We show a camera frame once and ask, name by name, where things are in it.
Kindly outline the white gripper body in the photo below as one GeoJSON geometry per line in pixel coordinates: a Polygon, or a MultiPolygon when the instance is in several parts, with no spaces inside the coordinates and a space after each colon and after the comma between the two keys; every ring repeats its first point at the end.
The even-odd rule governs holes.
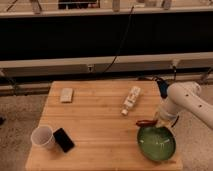
{"type": "Polygon", "coordinates": [[[168,114],[167,112],[158,111],[156,113],[156,119],[157,119],[156,126],[158,128],[171,127],[176,117],[174,115],[168,114]]]}

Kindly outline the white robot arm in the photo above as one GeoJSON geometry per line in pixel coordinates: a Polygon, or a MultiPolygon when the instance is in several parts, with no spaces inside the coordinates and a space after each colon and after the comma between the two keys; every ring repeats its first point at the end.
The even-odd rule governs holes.
{"type": "Polygon", "coordinates": [[[213,130],[213,105],[200,98],[201,86],[196,82],[178,82],[167,89],[166,99],[159,105],[157,127],[168,127],[182,110],[188,110],[213,130]]]}

